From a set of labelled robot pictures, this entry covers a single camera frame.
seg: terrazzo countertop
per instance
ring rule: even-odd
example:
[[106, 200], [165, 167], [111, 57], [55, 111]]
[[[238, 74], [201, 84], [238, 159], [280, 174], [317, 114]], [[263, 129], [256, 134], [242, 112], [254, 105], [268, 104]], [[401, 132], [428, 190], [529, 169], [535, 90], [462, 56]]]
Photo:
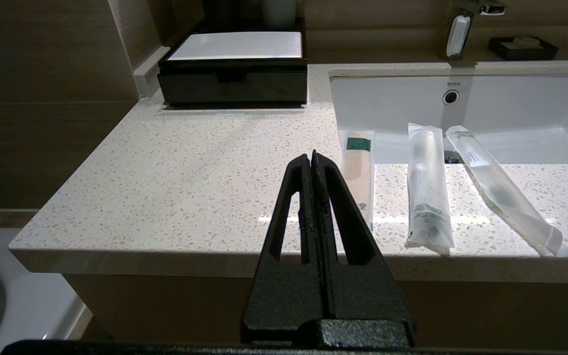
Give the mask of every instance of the terrazzo countertop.
[[[331, 76], [568, 73], [568, 61], [310, 65], [309, 104], [168, 110], [142, 99], [10, 244], [33, 272], [251, 277], [286, 164], [314, 148], [339, 162]], [[568, 164], [503, 165], [568, 245]], [[568, 283], [490, 211], [463, 166], [446, 167], [455, 249], [404, 247], [406, 164], [377, 165], [374, 236], [399, 280]], [[291, 217], [296, 211], [291, 209]], [[284, 252], [295, 254], [293, 238]]]

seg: faucet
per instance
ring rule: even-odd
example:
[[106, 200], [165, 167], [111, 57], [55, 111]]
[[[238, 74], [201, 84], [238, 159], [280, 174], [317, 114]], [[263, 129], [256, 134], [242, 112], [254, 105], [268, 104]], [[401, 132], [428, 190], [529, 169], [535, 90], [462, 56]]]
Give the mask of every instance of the faucet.
[[506, 9], [507, 5], [497, 0], [452, 0], [444, 40], [437, 55], [447, 61], [461, 59], [473, 16], [501, 16]]

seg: soap dish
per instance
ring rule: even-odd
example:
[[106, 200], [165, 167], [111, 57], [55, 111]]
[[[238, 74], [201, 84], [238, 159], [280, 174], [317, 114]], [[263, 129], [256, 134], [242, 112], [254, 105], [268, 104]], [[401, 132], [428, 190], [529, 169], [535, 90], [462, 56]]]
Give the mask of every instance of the soap dish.
[[558, 47], [538, 37], [533, 38], [539, 40], [542, 48], [511, 49], [503, 43], [511, 43], [514, 37], [493, 37], [488, 42], [488, 49], [507, 61], [547, 61], [556, 56]]

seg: bathroom vanity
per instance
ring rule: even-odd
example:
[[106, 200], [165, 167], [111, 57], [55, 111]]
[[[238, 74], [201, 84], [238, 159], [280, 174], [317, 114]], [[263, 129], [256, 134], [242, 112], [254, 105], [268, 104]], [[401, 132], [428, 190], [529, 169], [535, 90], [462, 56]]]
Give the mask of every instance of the bathroom vanity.
[[[409, 121], [464, 124], [568, 245], [568, 61], [309, 65], [308, 92], [306, 107], [291, 109], [169, 110], [159, 92], [142, 99], [11, 251], [32, 272], [64, 274], [115, 339], [237, 342], [286, 164], [313, 149], [339, 162], [339, 130], [374, 129], [386, 154], [373, 234], [417, 344], [568, 349], [568, 258], [530, 247], [460, 164], [446, 166], [455, 249], [405, 248], [401, 154]], [[293, 205], [293, 261], [296, 218]]]

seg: sink overflow hole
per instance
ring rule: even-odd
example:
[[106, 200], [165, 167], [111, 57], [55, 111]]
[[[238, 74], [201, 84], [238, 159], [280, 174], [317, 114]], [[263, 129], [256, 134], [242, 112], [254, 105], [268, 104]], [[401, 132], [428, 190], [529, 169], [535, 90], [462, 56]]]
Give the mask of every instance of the sink overflow hole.
[[444, 101], [444, 105], [453, 105], [457, 103], [457, 100], [460, 99], [460, 93], [457, 90], [448, 90], [444, 93], [442, 97], [442, 101]]

